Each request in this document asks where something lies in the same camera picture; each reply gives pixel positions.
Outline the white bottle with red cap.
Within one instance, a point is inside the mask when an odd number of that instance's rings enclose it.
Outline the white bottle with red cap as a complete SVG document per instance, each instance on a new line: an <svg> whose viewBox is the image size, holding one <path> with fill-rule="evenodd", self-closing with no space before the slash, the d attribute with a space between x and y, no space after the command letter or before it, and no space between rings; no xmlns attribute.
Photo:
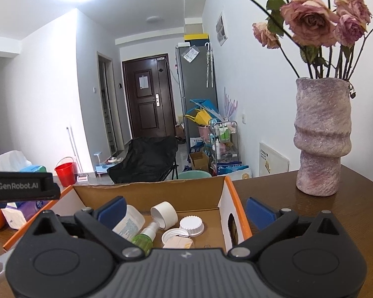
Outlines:
<svg viewBox="0 0 373 298"><path fill-rule="evenodd" d="M142 230L145 217L132 205L127 205L125 217L112 229L120 237L131 241Z"/></svg>

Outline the green spray bottle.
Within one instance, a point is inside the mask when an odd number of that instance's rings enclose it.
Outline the green spray bottle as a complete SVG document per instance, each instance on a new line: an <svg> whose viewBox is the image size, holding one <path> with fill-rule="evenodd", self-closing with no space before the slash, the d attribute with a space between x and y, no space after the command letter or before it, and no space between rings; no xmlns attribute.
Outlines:
<svg viewBox="0 0 373 298"><path fill-rule="evenodd" d="M142 249L148 256L159 228L160 226L156 222L151 222L140 234L133 237L131 243Z"/></svg>

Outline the white tape roll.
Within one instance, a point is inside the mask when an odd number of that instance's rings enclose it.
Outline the white tape roll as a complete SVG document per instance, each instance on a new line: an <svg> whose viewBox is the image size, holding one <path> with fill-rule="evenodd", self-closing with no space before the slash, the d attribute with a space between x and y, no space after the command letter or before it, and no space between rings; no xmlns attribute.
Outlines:
<svg viewBox="0 0 373 298"><path fill-rule="evenodd" d="M178 223L177 212L167 201L160 202L152 207L151 217L162 230L168 230Z"/></svg>

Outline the white round jar lid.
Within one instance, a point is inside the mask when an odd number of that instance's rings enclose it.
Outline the white round jar lid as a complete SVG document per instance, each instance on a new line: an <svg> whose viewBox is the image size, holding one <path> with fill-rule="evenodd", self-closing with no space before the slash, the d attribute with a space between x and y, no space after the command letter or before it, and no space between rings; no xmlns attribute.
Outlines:
<svg viewBox="0 0 373 298"><path fill-rule="evenodd" d="M194 215L186 216L179 222L180 228L185 230L190 237L197 237L204 232L203 220Z"/></svg>

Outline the cream square plug adapter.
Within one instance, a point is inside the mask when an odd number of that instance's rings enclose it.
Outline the cream square plug adapter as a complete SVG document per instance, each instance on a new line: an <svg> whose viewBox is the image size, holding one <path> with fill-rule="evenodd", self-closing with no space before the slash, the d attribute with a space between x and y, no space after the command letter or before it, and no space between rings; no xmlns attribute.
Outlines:
<svg viewBox="0 0 373 298"><path fill-rule="evenodd" d="M187 250L194 247L194 241L190 237L174 236L171 237L163 246L163 249Z"/></svg>

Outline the blue tissue pack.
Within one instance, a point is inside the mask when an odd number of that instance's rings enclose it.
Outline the blue tissue pack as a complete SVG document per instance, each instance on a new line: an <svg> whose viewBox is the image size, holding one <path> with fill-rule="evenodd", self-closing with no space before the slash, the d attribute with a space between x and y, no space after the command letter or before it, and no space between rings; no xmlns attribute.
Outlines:
<svg viewBox="0 0 373 298"><path fill-rule="evenodd" d="M25 168L21 168L20 172L23 173L46 173L46 167L43 165L29 165Z"/></svg>

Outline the red plastic bucket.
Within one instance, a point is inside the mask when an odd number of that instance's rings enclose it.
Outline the red plastic bucket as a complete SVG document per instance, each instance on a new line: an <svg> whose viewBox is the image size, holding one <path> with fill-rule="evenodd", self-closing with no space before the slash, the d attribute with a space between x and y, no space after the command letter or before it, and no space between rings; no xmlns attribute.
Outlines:
<svg viewBox="0 0 373 298"><path fill-rule="evenodd" d="M57 177L64 188L76 183L76 165L72 157L62 158L54 168Z"/></svg>

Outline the black folding chair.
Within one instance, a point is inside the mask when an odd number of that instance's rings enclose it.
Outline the black folding chair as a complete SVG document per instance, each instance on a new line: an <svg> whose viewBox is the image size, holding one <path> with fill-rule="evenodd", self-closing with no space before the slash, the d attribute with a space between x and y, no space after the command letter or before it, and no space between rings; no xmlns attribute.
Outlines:
<svg viewBox="0 0 373 298"><path fill-rule="evenodd" d="M176 137L139 137L129 144L126 157L107 173L115 184L162 182L178 179Z"/></svg>

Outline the brown cardboard box on floor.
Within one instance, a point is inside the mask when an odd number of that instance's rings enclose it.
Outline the brown cardboard box on floor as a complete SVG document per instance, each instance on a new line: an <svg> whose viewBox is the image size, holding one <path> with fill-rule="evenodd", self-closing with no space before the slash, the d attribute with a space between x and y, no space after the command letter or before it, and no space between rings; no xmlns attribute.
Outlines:
<svg viewBox="0 0 373 298"><path fill-rule="evenodd" d="M191 153L189 157L193 170L209 172L209 157L204 152Z"/></svg>

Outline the green plastic basin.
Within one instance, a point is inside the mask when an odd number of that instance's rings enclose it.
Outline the green plastic basin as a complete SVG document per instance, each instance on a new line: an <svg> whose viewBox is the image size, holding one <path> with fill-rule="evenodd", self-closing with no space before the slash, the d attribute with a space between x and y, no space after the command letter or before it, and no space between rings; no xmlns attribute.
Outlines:
<svg viewBox="0 0 373 298"><path fill-rule="evenodd" d="M210 178L211 174L206 171L202 170L190 170L181 172L178 175L179 180L195 180L195 179L204 179L204 178Z"/></svg>

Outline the pink textured ceramic vase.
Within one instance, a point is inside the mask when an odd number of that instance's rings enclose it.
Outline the pink textured ceramic vase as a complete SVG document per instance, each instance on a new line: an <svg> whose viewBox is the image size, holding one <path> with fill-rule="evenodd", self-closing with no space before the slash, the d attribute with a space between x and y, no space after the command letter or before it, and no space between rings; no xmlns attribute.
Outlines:
<svg viewBox="0 0 373 298"><path fill-rule="evenodd" d="M352 148L349 83L337 78L296 80L294 145L300 149L296 187L311 196L337 193L341 158Z"/></svg>

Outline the yellow watering can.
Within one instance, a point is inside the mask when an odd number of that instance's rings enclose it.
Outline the yellow watering can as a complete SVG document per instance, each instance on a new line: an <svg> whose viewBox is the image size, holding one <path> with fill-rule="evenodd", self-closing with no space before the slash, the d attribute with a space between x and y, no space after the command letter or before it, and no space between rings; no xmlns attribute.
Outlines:
<svg viewBox="0 0 373 298"><path fill-rule="evenodd" d="M212 119L210 114L205 109L197 110L197 113L195 116L186 114L185 118L191 120L192 122L198 124L199 126L208 126L209 121Z"/></svg>

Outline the dark brown entrance door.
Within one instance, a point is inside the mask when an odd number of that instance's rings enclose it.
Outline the dark brown entrance door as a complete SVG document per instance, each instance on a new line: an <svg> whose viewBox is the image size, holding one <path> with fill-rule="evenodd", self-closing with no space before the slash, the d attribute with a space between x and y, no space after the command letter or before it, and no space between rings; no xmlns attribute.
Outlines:
<svg viewBox="0 0 373 298"><path fill-rule="evenodd" d="M174 136L176 113L168 55L124 61L122 71L132 137Z"/></svg>

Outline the grey refrigerator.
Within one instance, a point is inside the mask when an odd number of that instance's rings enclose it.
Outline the grey refrigerator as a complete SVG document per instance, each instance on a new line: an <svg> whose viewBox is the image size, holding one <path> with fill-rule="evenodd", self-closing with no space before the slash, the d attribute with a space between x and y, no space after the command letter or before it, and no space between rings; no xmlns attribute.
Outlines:
<svg viewBox="0 0 373 298"><path fill-rule="evenodd" d="M186 144L190 149L191 138L200 137L197 124L186 115L194 115L197 106L191 100L210 100L218 109L216 79L211 78L213 69L207 64L210 59L208 46L177 46L176 71L181 93L183 122L185 125Z"/></svg>

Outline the dried pink rose bouquet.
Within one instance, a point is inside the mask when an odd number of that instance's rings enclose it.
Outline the dried pink rose bouquet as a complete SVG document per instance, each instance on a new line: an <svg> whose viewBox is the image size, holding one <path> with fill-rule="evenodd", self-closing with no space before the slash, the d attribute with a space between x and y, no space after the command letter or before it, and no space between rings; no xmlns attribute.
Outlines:
<svg viewBox="0 0 373 298"><path fill-rule="evenodd" d="M373 33L373 14L365 0L249 0L267 18L252 25L262 47L281 49L287 36L307 64L311 78L335 77L350 81L362 55L358 41Z"/></svg>

